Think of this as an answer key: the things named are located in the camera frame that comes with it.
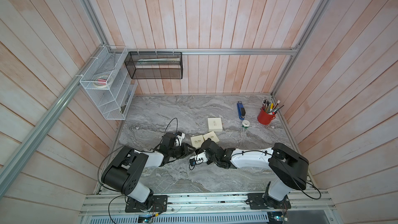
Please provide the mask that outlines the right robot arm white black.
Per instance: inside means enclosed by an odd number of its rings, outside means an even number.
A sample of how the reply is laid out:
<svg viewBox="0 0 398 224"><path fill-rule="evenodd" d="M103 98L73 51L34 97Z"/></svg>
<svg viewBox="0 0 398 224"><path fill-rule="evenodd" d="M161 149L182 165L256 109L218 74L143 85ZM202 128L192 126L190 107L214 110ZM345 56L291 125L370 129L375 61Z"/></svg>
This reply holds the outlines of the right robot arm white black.
<svg viewBox="0 0 398 224"><path fill-rule="evenodd" d="M208 139L189 162L192 167L213 163L223 169L272 170L278 179L268 185L265 198L276 202L284 200L292 190L304 191L307 185L309 161L283 143L267 149L223 149Z"/></svg>

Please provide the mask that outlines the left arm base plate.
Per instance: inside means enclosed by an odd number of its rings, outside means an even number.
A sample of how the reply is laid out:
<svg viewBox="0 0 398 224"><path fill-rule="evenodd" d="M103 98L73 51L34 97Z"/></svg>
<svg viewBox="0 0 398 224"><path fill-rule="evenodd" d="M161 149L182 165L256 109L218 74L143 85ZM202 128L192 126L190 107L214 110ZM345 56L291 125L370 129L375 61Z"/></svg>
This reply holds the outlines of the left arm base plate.
<svg viewBox="0 0 398 224"><path fill-rule="evenodd" d="M138 202L137 200L128 197L127 204L125 207L126 213L162 213L167 210L168 196L149 196L149 198L144 202Z"/></svg>

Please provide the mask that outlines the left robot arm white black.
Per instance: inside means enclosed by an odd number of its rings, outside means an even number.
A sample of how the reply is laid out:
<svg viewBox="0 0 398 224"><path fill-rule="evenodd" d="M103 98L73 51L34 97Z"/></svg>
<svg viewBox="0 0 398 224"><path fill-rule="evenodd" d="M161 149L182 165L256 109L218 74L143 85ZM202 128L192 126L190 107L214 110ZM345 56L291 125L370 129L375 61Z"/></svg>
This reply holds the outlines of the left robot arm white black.
<svg viewBox="0 0 398 224"><path fill-rule="evenodd" d="M138 203L147 203L153 191L140 182L143 170L162 167L194 153L196 148L184 143L183 138L181 132L166 133L151 151L122 147L102 172L100 182Z"/></svg>

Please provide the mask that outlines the cream drawer jewelry box front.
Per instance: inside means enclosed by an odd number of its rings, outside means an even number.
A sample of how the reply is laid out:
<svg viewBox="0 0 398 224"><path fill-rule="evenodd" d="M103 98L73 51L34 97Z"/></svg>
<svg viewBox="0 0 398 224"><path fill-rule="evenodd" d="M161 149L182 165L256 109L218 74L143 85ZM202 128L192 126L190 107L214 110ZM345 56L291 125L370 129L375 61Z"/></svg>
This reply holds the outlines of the cream drawer jewelry box front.
<svg viewBox="0 0 398 224"><path fill-rule="evenodd" d="M204 143L204 136L203 135L197 135L197 136L192 136L191 137L191 144L194 148L198 149L201 148L202 144Z"/></svg>

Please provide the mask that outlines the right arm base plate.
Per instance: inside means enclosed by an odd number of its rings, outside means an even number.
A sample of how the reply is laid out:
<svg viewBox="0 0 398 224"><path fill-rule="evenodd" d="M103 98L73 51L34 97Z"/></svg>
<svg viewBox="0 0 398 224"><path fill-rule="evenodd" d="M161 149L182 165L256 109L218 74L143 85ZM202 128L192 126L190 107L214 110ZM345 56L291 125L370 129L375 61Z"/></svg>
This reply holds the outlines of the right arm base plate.
<svg viewBox="0 0 398 224"><path fill-rule="evenodd" d="M247 195L246 204L250 206L251 210L256 209L281 209L286 210L291 208L288 196L285 196L282 201L277 201L266 193L251 193Z"/></svg>

